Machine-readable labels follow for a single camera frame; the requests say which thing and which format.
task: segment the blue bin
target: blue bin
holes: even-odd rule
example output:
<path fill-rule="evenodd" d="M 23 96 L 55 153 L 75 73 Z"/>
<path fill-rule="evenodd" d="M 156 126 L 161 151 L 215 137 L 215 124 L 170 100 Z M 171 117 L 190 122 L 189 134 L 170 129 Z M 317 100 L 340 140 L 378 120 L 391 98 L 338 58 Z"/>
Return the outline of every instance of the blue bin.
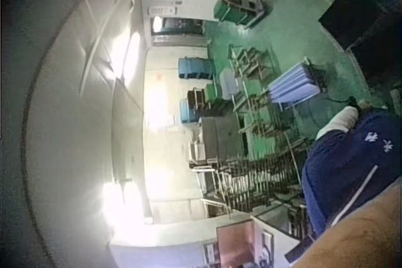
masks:
<path fill-rule="evenodd" d="M 205 78 L 212 79 L 214 62 L 203 58 L 181 58 L 178 61 L 179 78 Z"/>
<path fill-rule="evenodd" d="M 188 124 L 190 122 L 198 121 L 198 114 L 195 113 L 194 109 L 188 108 L 187 99 L 180 100 L 180 122 L 182 124 Z"/>

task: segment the stacked trays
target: stacked trays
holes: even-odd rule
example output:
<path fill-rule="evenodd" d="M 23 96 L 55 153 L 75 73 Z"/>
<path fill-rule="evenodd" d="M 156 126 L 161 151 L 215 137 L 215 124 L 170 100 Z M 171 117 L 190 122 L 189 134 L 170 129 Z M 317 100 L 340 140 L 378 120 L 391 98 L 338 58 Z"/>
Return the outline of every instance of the stacked trays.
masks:
<path fill-rule="evenodd" d="M 303 102 L 320 93 L 308 66 L 297 63 L 268 85 L 269 96 L 273 103 Z"/>

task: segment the cable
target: cable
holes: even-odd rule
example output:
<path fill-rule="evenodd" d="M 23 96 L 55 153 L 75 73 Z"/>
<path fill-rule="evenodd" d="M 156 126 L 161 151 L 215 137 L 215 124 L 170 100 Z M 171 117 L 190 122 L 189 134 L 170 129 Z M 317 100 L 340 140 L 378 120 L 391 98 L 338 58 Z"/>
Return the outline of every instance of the cable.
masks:
<path fill-rule="evenodd" d="M 331 99 L 330 97 L 324 97 L 324 100 L 330 100 L 331 102 L 335 102 L 335 103 L 349 103 L 350 98 L 348 98 L 347 100 L 334 100 L 334 99 Z"/>
<path fill-rule="evenodd" d="M 314 124 L 316 125 L 316 127 L 317 127 L 318 129 L 321 129 L 322 127 L 318 124 L 318 122 L 315 120 L 315 118 L 314 118 L 314 116 L 313 116 L 313 112 L 312 112 L 312 109 L 311 109 L 311 107 L 310 107 L 310 100 L 311 100 L 311 99 L 308 99 L 308 100 L 307 100 L 308 113 L 310 114 L 310 117 L 311 117 L 312 121 L 314 122 Z"/>

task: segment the green floor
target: green floor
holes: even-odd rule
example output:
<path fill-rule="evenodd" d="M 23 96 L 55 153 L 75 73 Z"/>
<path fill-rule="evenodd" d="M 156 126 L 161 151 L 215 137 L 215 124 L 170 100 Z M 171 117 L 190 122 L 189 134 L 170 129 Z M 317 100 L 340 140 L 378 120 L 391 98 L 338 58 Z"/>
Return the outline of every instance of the green floor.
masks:
<path fill-rule="evenodd" d="M 279 75 L 306 56 L 324 71 L 328 96 L 333 99 L 347 99 L 353 95 L 357 100 L 373 100 L 370 91 L 350 58 L 339 52 L 323 34 L 319 17 L 333 0 L 264 0 L 272 11 L 254 28 L 244 30 L 241 26 L 223 22 L 207 23 L 206 35 L 210 39 L 209 55 L 214 60 L 217 78 L 229 67 L 228 45 L 254 46 L 268 50 L 274 70 Z M 293 109 L 294 132 L 299 136 L 314 138 L 344 105 L 325 100 L 318 95 Z M 255 136 L 247 137 L 252 153 L 263 156 L 273 145 L 273 140 Z"/>

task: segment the white stripe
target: white stripe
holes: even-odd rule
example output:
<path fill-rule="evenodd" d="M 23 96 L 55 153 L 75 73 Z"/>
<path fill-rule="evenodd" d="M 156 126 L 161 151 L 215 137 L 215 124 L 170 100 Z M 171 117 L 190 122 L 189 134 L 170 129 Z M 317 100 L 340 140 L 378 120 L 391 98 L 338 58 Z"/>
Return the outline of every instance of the white stripe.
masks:
<path fill-rule="evenodd" d="M 353 203 L 356 201 L 356 199 L 362 193 L 362 191 L 364 190 L 364 188 L 366 187 L 366 185 L 368 184 L 368 182 L 372 178 L 373 174 L 377 171 L 377 169 L 378 169 L 378 166 L 373 167 L 373 169 L 370 171 L 370 173 L 365 178 L 363 184 L 360 185 L 360 188 L 353 195 L 352 199 L 350 199 L 350 201 L 348 202 L 348 204 L 346 204 L 344 209 L 335 217 L 335 219 L 331 223 L 331 227 L 333 227 L 336 223 L 338 223 L 338 221 L 342 218 L 342 216 L 345 214 L 345 212 L 347 212 L 349 210 L 349 208 L 353 205 Z"/>

